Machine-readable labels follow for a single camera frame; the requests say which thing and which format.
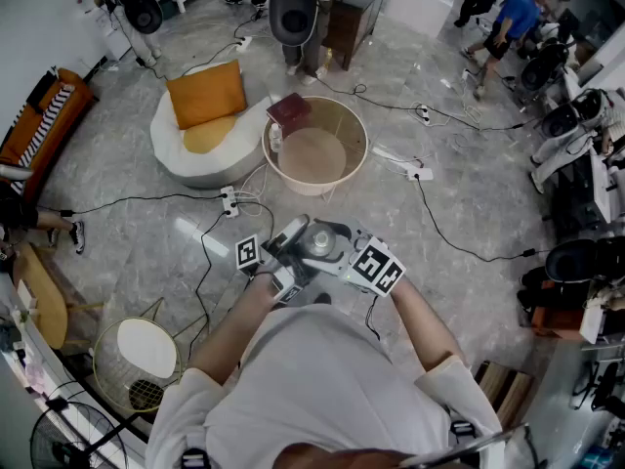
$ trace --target striped cushion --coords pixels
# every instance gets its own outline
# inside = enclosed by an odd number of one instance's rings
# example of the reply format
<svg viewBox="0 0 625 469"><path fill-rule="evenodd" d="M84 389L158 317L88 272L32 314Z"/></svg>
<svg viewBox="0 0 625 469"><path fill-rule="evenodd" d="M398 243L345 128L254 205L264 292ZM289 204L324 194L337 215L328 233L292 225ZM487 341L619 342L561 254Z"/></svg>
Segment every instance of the striped cushion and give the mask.
<svg viewBox="0 0 625 469"><path fill-rule="evenodd" d="M28 145L28 148L26 148L26 151L20 158L19 164L22 167L27 167L30 165L30 162L35 157L35 154L37 154L37 152L39 151L39 148L41 148L43 142L46 140L50 129L52 129L52 126L55 124L57 116L59 116L61 109L63 109L63 106L65 105L73 91L73 85L63 85L59 90L59 93L56 94L56 96L52 99L50 105L43 113L43 119L39 124L39 128L37 128L37 130L35 131L34 135L32 136L32 140ZM18 194L22 194L25 184L25 181L11 183L11 188L13 188L13 190Z"/></svg>

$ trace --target shorts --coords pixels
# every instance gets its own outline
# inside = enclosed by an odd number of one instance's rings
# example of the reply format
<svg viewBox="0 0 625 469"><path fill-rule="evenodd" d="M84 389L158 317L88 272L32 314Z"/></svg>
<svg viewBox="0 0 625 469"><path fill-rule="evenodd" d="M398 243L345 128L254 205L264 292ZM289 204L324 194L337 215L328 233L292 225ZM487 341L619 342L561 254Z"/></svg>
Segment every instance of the shorts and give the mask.
<svg viewBox="0 0 625 469"><path fill-rule="evenodd" d="M484 42L484 47L486 47L486 50L490 53L490 55L493 58L496 58L499 60L501 60L504 57L504 54L508 52L508 49L510 49L510 46L512 45L513 40L516 40L516 38L513 38L512 36L506 35L506 43L501 44L499 47L497 47L495 45L494 40L499 34L500 30L501 30L501 23L494 22L492 24L492 31L490 32L490 34L488 35L488 38L486 38L486 41Z"/></svg>
<svg viewBox="0 0 625 469"><path fill-rule="evenodd" d="M10 230L35 228L39 212L11 189L6 182L0 183L0 224Z"/></svg>

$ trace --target white bean bag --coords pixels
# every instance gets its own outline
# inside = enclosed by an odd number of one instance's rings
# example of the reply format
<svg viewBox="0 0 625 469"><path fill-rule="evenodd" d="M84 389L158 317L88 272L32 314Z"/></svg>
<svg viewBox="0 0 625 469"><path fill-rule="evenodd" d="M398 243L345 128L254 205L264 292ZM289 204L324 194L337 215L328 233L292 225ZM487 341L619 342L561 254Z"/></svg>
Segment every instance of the white bean bag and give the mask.
<svg viewBox="0 0 625 469"><path fill-rule="evenodd" d="M219 64L199 66L193 74ZM176 181L190 188L222 188L250 173L263 160L262 136L271 100L267 88L253 75L241 73L248 108L237 115L224 140L207 153L194 153L183 144L169 91L163 94L149 127L154 155Z"/></svg>

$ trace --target yellow cushion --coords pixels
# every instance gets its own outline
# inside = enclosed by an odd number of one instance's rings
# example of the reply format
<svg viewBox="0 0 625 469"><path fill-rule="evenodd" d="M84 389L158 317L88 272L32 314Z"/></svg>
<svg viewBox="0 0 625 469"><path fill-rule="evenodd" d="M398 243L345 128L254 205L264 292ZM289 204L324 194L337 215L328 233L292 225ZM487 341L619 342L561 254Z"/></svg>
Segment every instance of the yellow cushion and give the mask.
<svg viewBox="0 0 625 469"><path fill-rule="evenodd" d="M247 108L238 61L170 80L167 88L181 130Z"/></svg>
<svg viewBox="0 0 625 469"><path fill-rule="evenodd" d="M236 123L236 116L223 116L186 129L184 144L187 151L205 153L222 143Z"/></svg>

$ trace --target jeans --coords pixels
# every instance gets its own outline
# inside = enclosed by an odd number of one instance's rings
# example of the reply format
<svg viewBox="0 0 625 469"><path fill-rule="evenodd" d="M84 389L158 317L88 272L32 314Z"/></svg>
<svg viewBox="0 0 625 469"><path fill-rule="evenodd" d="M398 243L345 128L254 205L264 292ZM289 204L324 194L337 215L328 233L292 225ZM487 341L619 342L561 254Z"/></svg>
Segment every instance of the jeans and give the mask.
<svg viewBox="0 0 625 469"><path fill-rule="evenodd" d="M532 156L536 163L540 163L540 167L532 172L534 178L540 184L544 183L558 169L585 154L592 143L591 135L578 132L548 139Z"/></svg>
<svg viewBox="0 0 625 469"><path fill-rule="evenodd" d="M330 11L332 1L319 1L319 9L316 14L316 23L312 31L311 38L302 46L288 47L282 45L282 53L287 65L295 66L300 63L304 56L304 72L313 76L319 69L319 51L321 43L328 34L328 24L330 23Z"/></svg>
<svg viewBox="0 0 625 469"><path fill-rule="evenodd" d="M126 18L124 8L121 5L115 7L113 13L115 14L115 19L112 19L112 21L119 23L137 57L144 63L149 61L152 57L152 51L158 49L158 42L154 33L150 35L139 33Z"/></svg>

